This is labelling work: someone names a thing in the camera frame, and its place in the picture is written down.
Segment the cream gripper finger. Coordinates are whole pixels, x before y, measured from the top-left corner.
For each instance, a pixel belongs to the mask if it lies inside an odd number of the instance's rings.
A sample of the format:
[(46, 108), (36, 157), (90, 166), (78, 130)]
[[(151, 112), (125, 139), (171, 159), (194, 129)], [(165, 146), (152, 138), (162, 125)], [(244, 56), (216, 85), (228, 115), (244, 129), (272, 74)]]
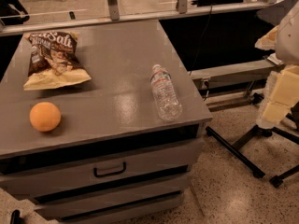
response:
[(299, 102), (299, 66), (287, 65), (280, 72), (271, 72), (260, 104), (257, 125), (272, 129)]
[(270, 50), (276, 47), (278, 27), (275, 26), (266, 35), (262, 36), (255, 43), (257, 49)]

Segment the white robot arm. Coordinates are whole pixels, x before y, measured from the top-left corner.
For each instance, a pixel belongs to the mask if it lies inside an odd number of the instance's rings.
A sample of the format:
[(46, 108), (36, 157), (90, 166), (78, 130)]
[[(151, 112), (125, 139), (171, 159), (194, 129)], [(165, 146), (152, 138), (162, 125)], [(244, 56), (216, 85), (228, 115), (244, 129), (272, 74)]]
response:
[(280, 72), (270, 73), (256, 119), (260, 128), (272, 129), (299, 102), (298, 3), (295, 3), (278, 25), (258, 39), (255, 47), (273, 49), (275, 57), (285, 64)]

